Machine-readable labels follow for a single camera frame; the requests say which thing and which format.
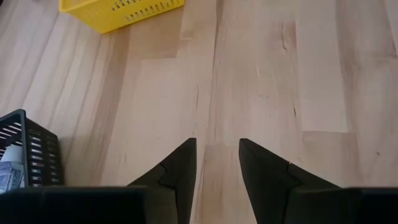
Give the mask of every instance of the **yellow basket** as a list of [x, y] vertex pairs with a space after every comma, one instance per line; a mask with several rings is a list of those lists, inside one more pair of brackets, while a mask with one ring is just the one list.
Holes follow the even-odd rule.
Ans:
[[184, 5], [184, 0], [59, 0], [67, 12], [100, 33], [109, 32]]

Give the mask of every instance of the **black basket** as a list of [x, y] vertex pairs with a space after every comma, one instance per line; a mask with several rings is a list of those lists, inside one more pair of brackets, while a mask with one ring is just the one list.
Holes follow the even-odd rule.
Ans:
[[22, 146], [25, 187], [63, 185], [58, 137], [16, 110], [0, 118], [0, 158], [6, 147]]

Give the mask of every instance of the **yellow plastic crate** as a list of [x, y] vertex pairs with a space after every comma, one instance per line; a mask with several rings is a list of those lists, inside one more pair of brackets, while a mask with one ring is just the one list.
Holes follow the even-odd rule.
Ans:
[[184, 0], [59, 0], [60, 12], [102, 34], [182, 5]]

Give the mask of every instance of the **wooden floor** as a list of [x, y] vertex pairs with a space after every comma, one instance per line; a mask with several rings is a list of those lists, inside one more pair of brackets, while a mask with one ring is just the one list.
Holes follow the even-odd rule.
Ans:
[[398, 1], [186, 0], [105, 35], [0, 7], [0, 115], [61, 140], [69, 185], [126, 185], [198, 139], [192, 223], [255, 223], [249, 138], [340, 186], [398, 186]]

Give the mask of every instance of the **black plastic crate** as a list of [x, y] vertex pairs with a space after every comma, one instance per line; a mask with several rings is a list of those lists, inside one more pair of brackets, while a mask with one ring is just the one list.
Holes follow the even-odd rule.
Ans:
[[63, 185], [58, 137], [16, 110], [0, 118], [0, 159], [10, 145], [22, 146], [25, 187]]

